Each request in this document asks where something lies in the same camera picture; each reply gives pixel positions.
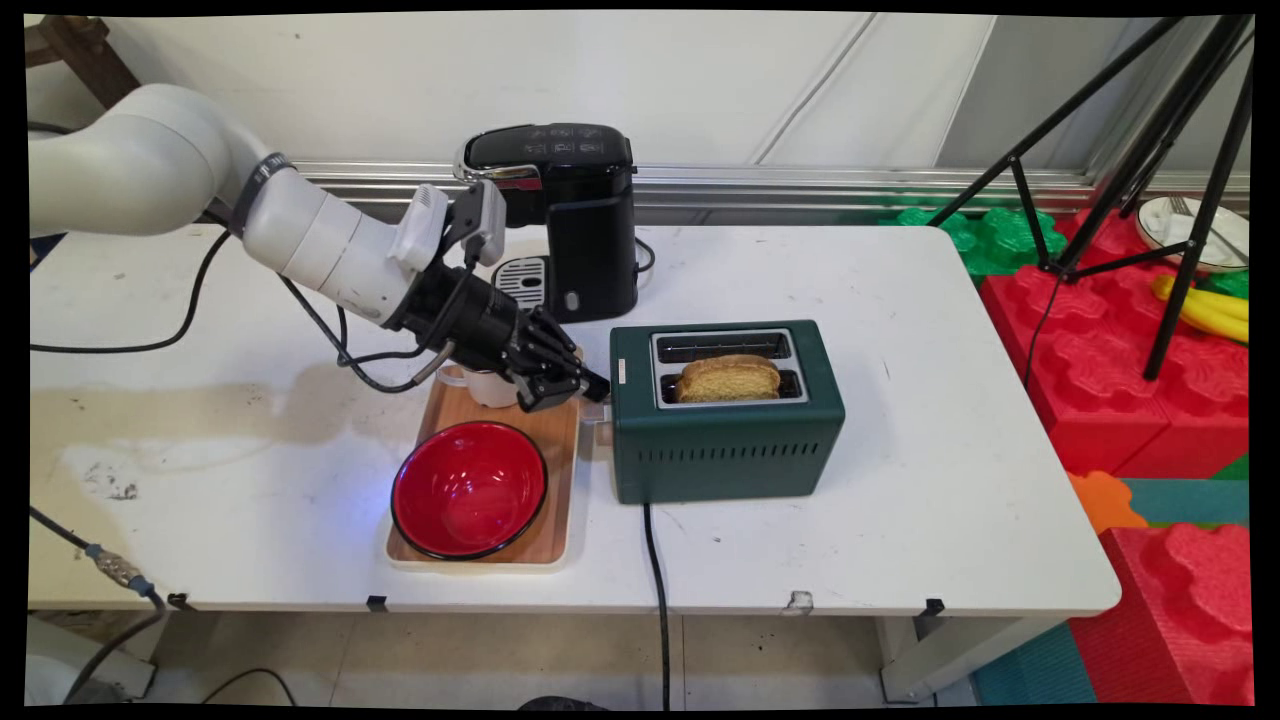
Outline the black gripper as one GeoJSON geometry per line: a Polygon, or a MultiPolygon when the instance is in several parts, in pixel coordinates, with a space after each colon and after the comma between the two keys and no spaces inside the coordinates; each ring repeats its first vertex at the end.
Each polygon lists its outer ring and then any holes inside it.
{"type": "Polygon", "coordinates": [[[585,372],[579,346],[545,309],[524,309],[507,293],[462,266],[430,266],[384,323],[388,331],[407,331],[433,352],[454,343],[453,363],[477,372],[509,377],[504,355],[518,334],[518,352],[556,372],[515,375],[517,405],[525,413],[558,407],[572,397],[603,402],[611,382],[585,372]]]}

